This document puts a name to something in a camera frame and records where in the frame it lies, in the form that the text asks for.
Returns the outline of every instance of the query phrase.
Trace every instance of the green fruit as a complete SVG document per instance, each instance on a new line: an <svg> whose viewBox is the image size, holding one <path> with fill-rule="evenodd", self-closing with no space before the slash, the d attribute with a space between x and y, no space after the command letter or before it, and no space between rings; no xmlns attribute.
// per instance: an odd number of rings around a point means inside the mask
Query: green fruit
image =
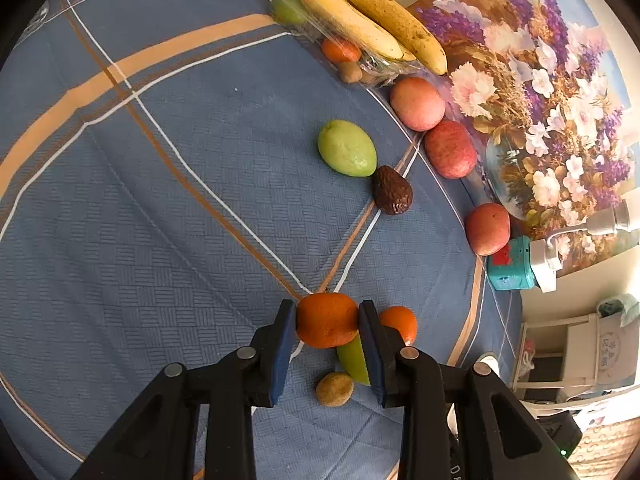
<svg viewBox="0 0 640 480"><path fill-rule="evenodd" d="M356 124L329 121L318 135L318 150L324 161L349 176L370 176L376 171L376 147Z"/></svg>
<svg viewBox="0 0 640 480"><path fill-rule="evenodd" d="M338 346L338 359L340 364L354 381L360 384L369 384L369 374L367 374L367 364L364 361L364 352L362 351L362 343L360 334L356 334L346 345Z"/></svg>
<svg viewBox="0 0 640 480"><path fill-rule="evenodd" d="M300 0L272 0L273 16L281 25L304 25L306 10Z"/></svg>

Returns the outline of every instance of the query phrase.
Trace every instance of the wall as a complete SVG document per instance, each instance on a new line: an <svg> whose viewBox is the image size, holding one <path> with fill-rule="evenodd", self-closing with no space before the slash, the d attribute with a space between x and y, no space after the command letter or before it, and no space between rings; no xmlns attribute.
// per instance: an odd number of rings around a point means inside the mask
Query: wall
<svg viewBox="0 0 640 480"><path fill-rule="evenodd" d="M415 0L397 0L404 6ZM625 79L632 108L640 110L640 52L604 0L585 0L605 31ZM539 289L522 292L526 320L579 316L592 312L595 304L620 292L640 298L640 247L574 272L558 280L558 290L542 294Z"/></svg>

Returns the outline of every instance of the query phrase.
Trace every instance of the painting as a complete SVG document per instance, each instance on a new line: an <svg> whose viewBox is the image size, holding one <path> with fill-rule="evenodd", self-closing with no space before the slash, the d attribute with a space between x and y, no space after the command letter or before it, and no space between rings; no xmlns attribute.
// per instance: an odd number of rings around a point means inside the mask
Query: painting
<svg viewBox="0 0 640 480"><path fill-rule="evenodd" d="M636 187L629 97L584 0L419 0L409 10L444 47L449 73L430 80L524 234L579 224ZM559 274L637 243L635 233L562 235Z"/></svg>

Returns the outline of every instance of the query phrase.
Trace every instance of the turquoise container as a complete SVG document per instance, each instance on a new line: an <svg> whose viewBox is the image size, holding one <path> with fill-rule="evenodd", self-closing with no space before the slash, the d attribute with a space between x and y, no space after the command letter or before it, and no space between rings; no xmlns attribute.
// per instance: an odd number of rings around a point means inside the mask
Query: turquoise container
<svg viewBox="0 0 640 480"><path fill-rule="evenodd" d="M529 237L520 236L487 257L486 275L495 290L533 288L536 280L530 264Z"/></svg>

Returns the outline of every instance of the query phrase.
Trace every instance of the silver bolt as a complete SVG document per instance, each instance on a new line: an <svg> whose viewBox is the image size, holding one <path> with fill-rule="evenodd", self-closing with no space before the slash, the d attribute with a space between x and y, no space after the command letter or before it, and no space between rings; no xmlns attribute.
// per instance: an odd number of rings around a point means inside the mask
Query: silver bolt
<svg viewBox="0 0 640 480"><path fill-rule="evenodd" d="M491 367L487 363L475 363L474 372L478 375L487 376L491 373Z"/></svg>
<svg viewBox="0 0 640 480"><path fill-rule="evenodd" d="M418 357L418 355L420 355L420 352L418 351L417 348L414 348L412 346L405 346L400 351L400 355L405 359L415 359Z"/></svg>
<svg viewBox="0 0 640 480"><path fill-rule="evenodd" d="M241 359L251 359L255 356L255 348L252 346L243 346L238 349L236 355Z"/></svg>
<svg viewBox="0 0 640 480"><path fill-rule="evenodd" d="M180 363L171 363L164 367L164 374L167 377L177 377L182 373L182 365Z"/></svg>

